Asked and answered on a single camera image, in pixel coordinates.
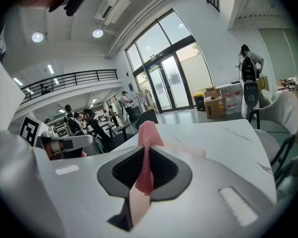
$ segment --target cluttered table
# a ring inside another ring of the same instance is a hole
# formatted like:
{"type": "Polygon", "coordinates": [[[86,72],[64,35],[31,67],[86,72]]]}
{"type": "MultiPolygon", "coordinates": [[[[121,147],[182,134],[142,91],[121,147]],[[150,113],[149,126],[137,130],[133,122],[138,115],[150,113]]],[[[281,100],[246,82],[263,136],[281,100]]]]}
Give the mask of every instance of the cluttered table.
{"type": "MultiPolygon", "coordinates": [[[[192,124],[156,124],[164,146],[192,154],[205,152],[261,190],[276,203],[276,188],[265,150],[245,119],[192,124]]],[[[136,146],[138,134],[114,151],[136,146]]]]}

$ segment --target air conditioner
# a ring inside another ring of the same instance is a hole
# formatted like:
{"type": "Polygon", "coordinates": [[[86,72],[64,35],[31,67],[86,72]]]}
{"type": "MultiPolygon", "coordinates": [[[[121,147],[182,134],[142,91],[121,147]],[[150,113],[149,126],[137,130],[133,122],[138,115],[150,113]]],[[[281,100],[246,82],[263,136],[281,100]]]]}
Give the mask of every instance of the air conditioner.
{"type": "Polygon", "coordinates": [[[105,21],[104,25],[106,26],[110,23],[115,24],[130,3],[129,0],[104,0],[95,18],[105,21]]]}

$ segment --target white chair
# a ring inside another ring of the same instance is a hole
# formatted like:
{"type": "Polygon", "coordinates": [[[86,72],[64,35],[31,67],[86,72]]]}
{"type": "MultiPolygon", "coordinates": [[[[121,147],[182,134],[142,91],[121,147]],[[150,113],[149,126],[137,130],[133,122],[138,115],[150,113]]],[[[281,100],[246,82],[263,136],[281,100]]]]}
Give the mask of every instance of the white chair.
{"type": "Polygon", "coordinates": [[[279,162],[279,166],[276,169],[277,173],[285,162],[298,132],[298,98],[291,91],[281,92],[267,107],[252,110],[248,119],[249,122],[252,121],[253,114],[257,115],[256,134],[264,146],[271,166],[273,166],[277,160],[279,162]],[[281,147],[270,134],[260,130],[260,120],[273,121],[284,126],[288,130],[290,136],[284,140],[281,147]]]}

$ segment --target black pants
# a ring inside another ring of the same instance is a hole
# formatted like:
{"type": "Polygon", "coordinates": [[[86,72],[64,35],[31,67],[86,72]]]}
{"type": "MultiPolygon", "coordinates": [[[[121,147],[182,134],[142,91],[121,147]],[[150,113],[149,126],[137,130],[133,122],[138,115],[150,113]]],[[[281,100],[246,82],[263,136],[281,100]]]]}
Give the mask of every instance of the black pants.
{"type": "Polygon", "coordinates": [[[129,114],[129,120],[130,120],[130,122],[135,121],[135,116],[134,116],[133,108],[132,107],[128,107],[128,108],[125,108],[125,110],[129,114]]]}
{"type": "Polygon", "coordinates": [[[114,124],[116,125],[116,127],[119,127],[119,124],[117,122],[117,118],[116,117],[112,117],[113,121],[114,121],[114,124]]]}

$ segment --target round ceiling lamp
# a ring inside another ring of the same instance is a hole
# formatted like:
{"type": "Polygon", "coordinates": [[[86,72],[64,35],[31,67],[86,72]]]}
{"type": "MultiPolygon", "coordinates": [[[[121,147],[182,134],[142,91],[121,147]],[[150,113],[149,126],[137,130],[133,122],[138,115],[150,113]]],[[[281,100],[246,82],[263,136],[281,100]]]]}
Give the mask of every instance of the round ceiling lamp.
{"type": "Polygon", "coordinates": [[[36,43],[39,43],[39,42],[43,41],[43,39],[44,39],[44,36],[40,32],[37,32],[37,33],[32,35],[32,41],[34,41],[36,43]]]}
{"type": "Polygon", "coordinates": [[[93,37],[95,37],[95,38],[99,38],[99,37],[102,37],[103,34],[104,34],[104,32],[103,32],[102,30],[97,29],[97,30],[95,30],[95,31],[93,32],[93,37]]]}

